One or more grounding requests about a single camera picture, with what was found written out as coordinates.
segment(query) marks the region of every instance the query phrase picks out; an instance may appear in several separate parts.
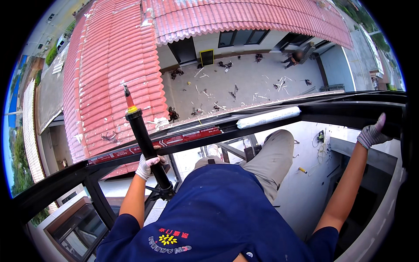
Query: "window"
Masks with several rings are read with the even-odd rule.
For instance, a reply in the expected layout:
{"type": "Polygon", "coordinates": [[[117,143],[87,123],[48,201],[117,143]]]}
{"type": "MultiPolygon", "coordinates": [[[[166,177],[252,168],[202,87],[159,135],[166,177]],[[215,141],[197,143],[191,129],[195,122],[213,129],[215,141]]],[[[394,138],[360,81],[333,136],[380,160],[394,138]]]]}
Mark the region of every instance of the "window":
{"type": "Polygon", "coordinates": [[[320,48],[320,47],[322,47],[322,46],[324,46],[324,45],[327,45],[328,43],[330,43],[330,41],[323,40],[323,41],[321,41],[320,43],[316,44],[316,45],[315,45],[315,48],[320,48]]]}
{"type": "Polygon", "coordinates": [[[268,30],[253,30],[253,34],[250,36],[248,40],[248,44],[260,44],[268,34],[268,30]]]}
{"type": "Polygon", "coordinates": [[[220,40],[218,43],[218,48],[220,47],[230,47],[233,45],[235,31],[226,31],[220,33],[220,40]]]}
{"type": "Polygon", "coordinates": [[[220,33],[218,48],[232,47],[237,44],[260,44],[269,30],[234,30],[220,33]]]}
{"type": "MultiPolygon", "coordinates": [[[[112,206],[119,213],[117,206],[112,206]]],[[[96,248],[105,237],[108,229],[99,218],[91,204],[85,204],[53,234],[57,243],[76,261],[92,261],[96,248]]]]}
{"type": "Polygon", "coordinates": [[[75,197],[77,195],[76,192],[71,193],[68,197],[66,197],[65,199],[63,199],[61,202],[63,204],[65,204],[67,201],[69,201],[70,199],[72,199],[73,197],[75,197]]]}
{"type": "Polygon", "coordinates": [[[306,36],[304,34],[294,34],[294,38],[293,40],[290,41],[290,44],[292,45],[296,45],[296,46],[300,46],[302,44],[304,44],[306,41],[312,39],[312,36],[306,36]]]}

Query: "road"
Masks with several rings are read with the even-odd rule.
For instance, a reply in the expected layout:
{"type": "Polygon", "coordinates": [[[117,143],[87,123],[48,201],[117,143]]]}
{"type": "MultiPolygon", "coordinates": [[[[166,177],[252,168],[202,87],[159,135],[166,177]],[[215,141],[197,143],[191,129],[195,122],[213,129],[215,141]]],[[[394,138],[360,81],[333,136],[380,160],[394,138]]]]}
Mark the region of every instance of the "road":
{"type": "Polygon", "coordinates": [[[81,8],[82,3],[88,0],[56,0],[45,14],[41,17],[32,34],[28,38],[28,44],[23,49],[22,54],[34,56],[44,51],[45,47],[50,50],[55,41],[65,32],[66,28],[74,21],[72,13],[81,8]],[[48,18],[51,14],[55,14],[50,23],[48,18]],[[47,45],[47,38],[51,37],[52,41],[47,45]]]}

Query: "white work glove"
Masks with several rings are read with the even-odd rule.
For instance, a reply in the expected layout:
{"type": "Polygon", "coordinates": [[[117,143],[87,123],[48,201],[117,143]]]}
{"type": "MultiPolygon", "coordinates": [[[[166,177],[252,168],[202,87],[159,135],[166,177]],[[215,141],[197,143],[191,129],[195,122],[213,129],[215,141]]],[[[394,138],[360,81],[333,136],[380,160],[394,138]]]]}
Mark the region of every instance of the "white work glove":
{"type": "MultiPolygon", "coordinates": [[[[160,149],[161,146],[155,145],[154,149],[160,149]]],[[[135,172],[137,175],[139,175],[142,179],[147,181],[151,174],[151,166],[157,164],[158,162],[161,162],[163,165],[166,164],[166,159],[164,156],[157,156],[155,158],[146,160],[144,155],[141,155],[140,157],[140,163],[138,164],[137,171],[135,172]]]]}
{"type": "Polygon", "coordinates": [[[390,141],[392,138],[381,133],[385,123],[385,113],[382,113],[375,125],[368,125],[364,127],[357,137],[358,142],[361,143],[367,150],[376,144],[390,141]]]}

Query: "person standing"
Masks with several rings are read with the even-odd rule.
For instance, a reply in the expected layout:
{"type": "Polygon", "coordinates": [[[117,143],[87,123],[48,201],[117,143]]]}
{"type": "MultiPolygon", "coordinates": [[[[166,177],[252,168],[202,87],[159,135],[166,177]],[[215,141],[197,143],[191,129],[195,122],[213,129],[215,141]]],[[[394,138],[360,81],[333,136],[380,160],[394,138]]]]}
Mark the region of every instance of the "person standing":
{"type": "Polygon", "coordinates": [[[292,56],[290,56],[287,60],[283,61],[283,63],[289,64],[285,67],[285,69],[289,68],[293,65],[298,65],[303,58],[304,52],[302,50],[296,50],[294,53],[292,53],[292,56]]]}

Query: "terracotta roof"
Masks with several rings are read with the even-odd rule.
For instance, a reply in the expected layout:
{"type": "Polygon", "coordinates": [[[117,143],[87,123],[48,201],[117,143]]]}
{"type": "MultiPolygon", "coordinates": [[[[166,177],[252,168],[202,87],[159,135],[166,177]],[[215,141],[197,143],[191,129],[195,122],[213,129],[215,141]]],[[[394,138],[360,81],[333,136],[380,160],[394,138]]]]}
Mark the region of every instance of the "terracotta roof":
{"type": "MultiPolygon", "coordinates": [[[[144,121],[167,117],[152,23],[141,26],[139,1],[93,3],[76,25],[64,74],[64,120],[74,162],[134,139],[125,119],[127,84],[144,121]],[[119,142],[103,140],[116,133],[119,142]]],[[[155,130],[154,124],[146,124],[155,130]]],[[[134,163],[108,177],[136,169],[134,163]]]]}
{"type": "Polygon", "coordinates": [[[306,34],[353,49],[342,16],[313,0],[145,0],[155,13],[157,44],[236,29],[306,34]]]}

